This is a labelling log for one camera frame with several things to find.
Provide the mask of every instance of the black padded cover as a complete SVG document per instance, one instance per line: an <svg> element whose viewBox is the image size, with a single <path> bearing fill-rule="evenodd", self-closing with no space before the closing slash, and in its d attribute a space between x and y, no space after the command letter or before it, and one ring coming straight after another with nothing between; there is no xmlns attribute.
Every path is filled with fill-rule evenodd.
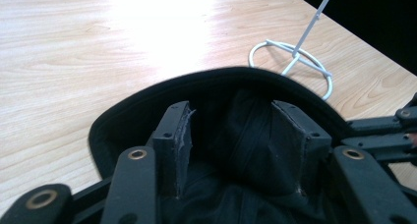
<svg viewBox="0 0 417 224"><path fill-rule="evenodd" d="M320 191L306 194L309 185L300 182L307 171L302 166L308 157L306 135L290 130L297 128L291 119L274 116L271 104L280 100L296 105L335 144L353 132L318 96L265 70L234 67L195 73L116 104L94 122L89 134L101 176L112 175L123 150L146 144L166 108L184 100L195 110L187 182L181 196L160 198L162 223L326 222Z"/></svg>

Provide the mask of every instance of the circular wire base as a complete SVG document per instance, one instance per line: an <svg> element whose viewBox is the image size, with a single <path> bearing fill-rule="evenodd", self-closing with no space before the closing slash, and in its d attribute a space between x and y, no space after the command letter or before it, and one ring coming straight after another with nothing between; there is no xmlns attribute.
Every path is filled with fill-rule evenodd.
<svg viewBox="0 0 417 224"><path fill-rule="evenodd" d="M283 76L285 76L291 70L294 64L297 62L301 62L304 65L307 65L308 67L321 72L323 74L323 77L328 82L328 91L322 97L322 99L327 100L330 97L331 93L333 92L333 83L331 80L331 73L325 69L325 66L323 66L323 64L318 59L316 59L313 55L309 54L307 51L303 49L299 49L298 52L294 54L294 49L295 49L294 45L283 43L283 42L275 42L275 41L267 39L265 42L260 43L256 45L254 48L252 48L251 52L249 53L249 66L251 68L256 68L255 63L254 63L255 52L258 49L265 47L265 46L275 46L289 53L292 53L293 60L291 61L291 63L288 64L285 70L281 73Z"/></svg>

